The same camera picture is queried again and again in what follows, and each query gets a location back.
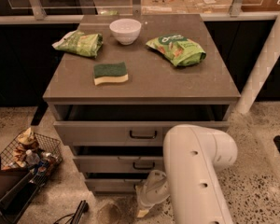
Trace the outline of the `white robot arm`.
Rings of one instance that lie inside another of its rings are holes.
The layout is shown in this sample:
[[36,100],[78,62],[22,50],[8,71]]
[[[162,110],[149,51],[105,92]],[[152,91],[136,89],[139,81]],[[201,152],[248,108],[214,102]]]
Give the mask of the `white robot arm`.
[[176,224],[233,224],[217,172],[234,164],[235,141],[220,130],[182,124],[163,140],[162,171],[136,188],[138,217],[171,200]]

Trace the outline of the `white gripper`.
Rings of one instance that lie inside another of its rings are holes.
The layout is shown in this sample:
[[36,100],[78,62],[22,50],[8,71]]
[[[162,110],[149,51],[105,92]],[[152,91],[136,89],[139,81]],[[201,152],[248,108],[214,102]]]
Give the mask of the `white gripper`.
[[151,171],[147,180],[135,189],[139,206],[137,218],[146,216],[149,209],[155,204],[164,202],[170,196],[166,173],[160,170]]

